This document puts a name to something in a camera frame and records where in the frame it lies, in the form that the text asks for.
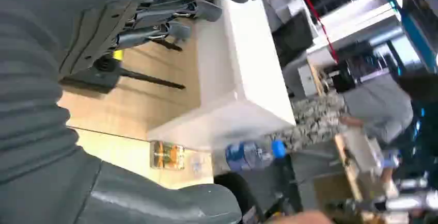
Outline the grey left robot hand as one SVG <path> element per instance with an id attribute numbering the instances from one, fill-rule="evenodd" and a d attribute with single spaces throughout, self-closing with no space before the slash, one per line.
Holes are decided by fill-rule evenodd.
<path id="1" fill-rule="evenodd" d="M 1 0 L 1 223 L 238 223 L 217 184 L 172 190 L 88 154 L 58 105 L 59 81 L 167 35 L 150 13 L 193 0 Z M 244 3 L 248 0 L 233 0 Z"/>

